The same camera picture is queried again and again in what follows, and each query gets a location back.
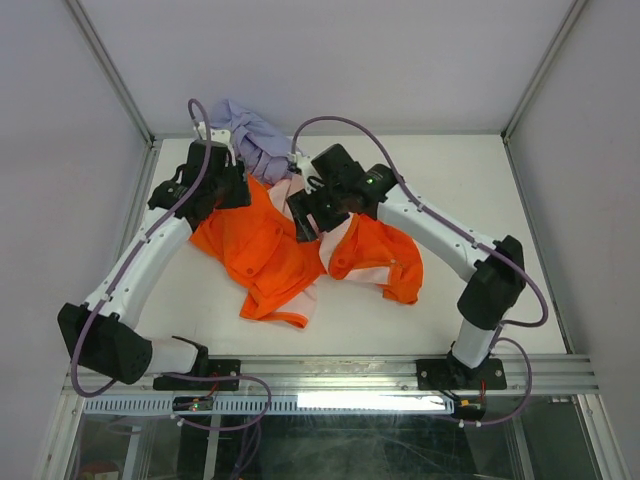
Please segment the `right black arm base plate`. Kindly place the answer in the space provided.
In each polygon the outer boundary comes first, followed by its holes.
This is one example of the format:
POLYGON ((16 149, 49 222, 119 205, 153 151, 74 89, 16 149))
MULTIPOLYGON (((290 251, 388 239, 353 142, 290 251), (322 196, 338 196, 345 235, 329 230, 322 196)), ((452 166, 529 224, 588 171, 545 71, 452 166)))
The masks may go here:
POLYGON ((418 389, 428 390, 505 390, 506 375, 501 360, 487 358, 474 369, 458 364, 453 358, 415 361, 418 389))

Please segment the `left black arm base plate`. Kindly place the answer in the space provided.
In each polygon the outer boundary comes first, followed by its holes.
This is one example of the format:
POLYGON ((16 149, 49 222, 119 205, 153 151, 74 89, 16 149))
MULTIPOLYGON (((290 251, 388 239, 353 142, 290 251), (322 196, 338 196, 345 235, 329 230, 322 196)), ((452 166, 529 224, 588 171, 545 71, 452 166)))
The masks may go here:
POLYGON ((239 390, 238 376, 241 373, 241 361, 239 359, 207 358, 199 361, 187 376, 202 378, 229 377, 229 380, 222 382, 213 381, 193 381, 173 376, 162 375, 153 381, 155 391, 213 391, 235 392, 239 390))

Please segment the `right aluminium frame post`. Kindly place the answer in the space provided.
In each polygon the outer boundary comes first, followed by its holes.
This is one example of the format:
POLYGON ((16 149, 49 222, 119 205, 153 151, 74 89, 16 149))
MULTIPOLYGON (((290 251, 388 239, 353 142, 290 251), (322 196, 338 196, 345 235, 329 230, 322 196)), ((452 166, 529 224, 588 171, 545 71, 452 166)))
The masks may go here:
POLYGON ((510 143, 511 137, 542 88, 565 43, 581 19, 583 12, 590 4, 591 2, 589 0, 573 0, 570 3, 569 8, 547 45, 541 60, 534 69, 533 75, 520 96, 509 120, 501 131, 501 138, 505 145, 510 143))

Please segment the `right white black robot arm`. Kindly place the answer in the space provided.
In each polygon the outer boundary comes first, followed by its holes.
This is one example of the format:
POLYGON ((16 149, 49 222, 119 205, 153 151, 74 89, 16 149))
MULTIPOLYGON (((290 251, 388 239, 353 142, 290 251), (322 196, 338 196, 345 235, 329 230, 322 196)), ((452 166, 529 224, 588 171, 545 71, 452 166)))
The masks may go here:
POLYGON ((287 200, 298 241, 315 240, 351 214, 367 215, 408 235, 465 282, 457 302, 463 321, 447 374, 459 387, 479 380, 499 324, 525 287, 521 243, 511 236, 494 240, 474 235, 418 197, 409 197, 389 166, 364 169, 340 144, 314 158, 291 153, 288 161, 290 171, 303 181, 301 191, 287 200))

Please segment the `small electronics board with leds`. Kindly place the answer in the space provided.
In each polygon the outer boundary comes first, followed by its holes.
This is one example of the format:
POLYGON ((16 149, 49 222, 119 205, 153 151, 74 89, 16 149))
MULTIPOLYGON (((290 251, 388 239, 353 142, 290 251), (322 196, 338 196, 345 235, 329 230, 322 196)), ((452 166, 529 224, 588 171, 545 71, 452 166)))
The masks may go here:
POLYGON ((173 399, 174 412, 201 412, 211 411, 216 400, 215 396, 178 396, 173 399))

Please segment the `left aluminium frame post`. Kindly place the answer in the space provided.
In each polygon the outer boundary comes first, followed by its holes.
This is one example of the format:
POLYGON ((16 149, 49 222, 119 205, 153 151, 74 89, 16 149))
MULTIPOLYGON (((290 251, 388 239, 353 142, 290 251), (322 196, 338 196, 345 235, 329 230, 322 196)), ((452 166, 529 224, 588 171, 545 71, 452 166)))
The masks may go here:
POLYGON ((136 104, 85 6, 78 0, 63 0, 62 3, 136 131, 146 145, 153 145, 156 137, 136 104))

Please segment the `orange jacket with pink lining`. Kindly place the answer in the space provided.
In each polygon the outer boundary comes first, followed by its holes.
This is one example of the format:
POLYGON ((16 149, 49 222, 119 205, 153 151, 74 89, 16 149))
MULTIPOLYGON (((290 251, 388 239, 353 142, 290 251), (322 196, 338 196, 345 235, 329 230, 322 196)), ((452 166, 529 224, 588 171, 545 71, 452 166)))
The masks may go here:
POLYGON ((385 299, 400 304, 418 301, 423 261, 407 234, 351 214, 317 240, 299 243, 286 201, 301 191, 300 178, 273 186, 250 178, 248 184, 249 206, 212 213, 190 238, 246 289, 241 317, 305 328, 317 304, 316 281, 323 275, 375 285, 385 299))

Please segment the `black connector with yellow plug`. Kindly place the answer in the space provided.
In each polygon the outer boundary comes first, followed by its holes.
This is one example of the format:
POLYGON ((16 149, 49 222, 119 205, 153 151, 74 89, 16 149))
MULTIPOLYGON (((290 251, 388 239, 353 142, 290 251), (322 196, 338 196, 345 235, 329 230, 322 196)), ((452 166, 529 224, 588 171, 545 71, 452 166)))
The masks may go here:
POLYGON ((454 411, 451 415, 456 420, 482 421, 486 413, 486 401, 484 399, 460 399, 454 403, 454 411))

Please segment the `aluminium frame post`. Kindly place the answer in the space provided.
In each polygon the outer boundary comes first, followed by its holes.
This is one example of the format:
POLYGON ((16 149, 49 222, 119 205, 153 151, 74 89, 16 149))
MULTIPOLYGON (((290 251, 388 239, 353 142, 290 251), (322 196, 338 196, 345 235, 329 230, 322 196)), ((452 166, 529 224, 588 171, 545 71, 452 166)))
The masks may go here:
POLYGON ((78 0, 63 0, 62 3, 136 131, 146 145, 153 145, 156 137, 136 104, 85 6, 78 0))
POLYGON ((509 120, 501 131, 501 138, 505 145, 510 143, 511 137, 542 88, 565 43, 581 19, 583 12, 590 4, 591 2, 589 0, 573 0, 570 3, 569 8, 547 45, 541 60, 534 69, 533 75, 520 96, 509 120))

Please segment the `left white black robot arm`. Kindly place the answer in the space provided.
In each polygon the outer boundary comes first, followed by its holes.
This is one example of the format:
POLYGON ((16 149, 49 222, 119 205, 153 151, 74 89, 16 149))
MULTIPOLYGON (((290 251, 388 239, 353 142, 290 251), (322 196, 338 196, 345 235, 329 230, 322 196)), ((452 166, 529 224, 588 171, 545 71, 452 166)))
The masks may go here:
POLYGON ((137 333, 146 301, 171 258, 218 209, 251 203, 247 174, 225 141, 193 141, 185 163, 153 190, 138 233, 107 278, 79 305, 66 303, 57 321, 71 357, 112 383, 174 374, 188 388, 209 377, 207 347, 179 336, 137 333))

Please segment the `crumpled lavender garment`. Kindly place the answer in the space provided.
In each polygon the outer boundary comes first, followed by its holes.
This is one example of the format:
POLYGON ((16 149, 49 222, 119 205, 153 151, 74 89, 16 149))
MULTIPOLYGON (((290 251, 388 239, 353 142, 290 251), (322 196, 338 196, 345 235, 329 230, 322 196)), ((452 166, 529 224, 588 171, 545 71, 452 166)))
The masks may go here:
POLYGON ((264 185, 290 179, 291 139, 258 114, 232 100, 221 100, 211 109, 211 126, 231 132, 235 153, 247 171, 264 185))

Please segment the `aluminium mounting rail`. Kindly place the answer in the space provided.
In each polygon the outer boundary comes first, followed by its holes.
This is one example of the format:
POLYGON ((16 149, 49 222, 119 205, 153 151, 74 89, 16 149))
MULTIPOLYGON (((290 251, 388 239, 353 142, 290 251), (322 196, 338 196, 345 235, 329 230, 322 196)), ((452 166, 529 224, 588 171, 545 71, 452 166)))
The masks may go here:
POLYGON ((499 354, 505 390, 418 389, 415 361, 445 358, 442 355, 415 356, 218 356, 239 359, 241 373, 263 380, 277 395, 298 391, 376 391, 414 393, 448 391, 474 395, 482 390, 490 395, 517 396, 531 389, 533 395, 568 396, 599 392, 589 358, 577 354, 499 354))

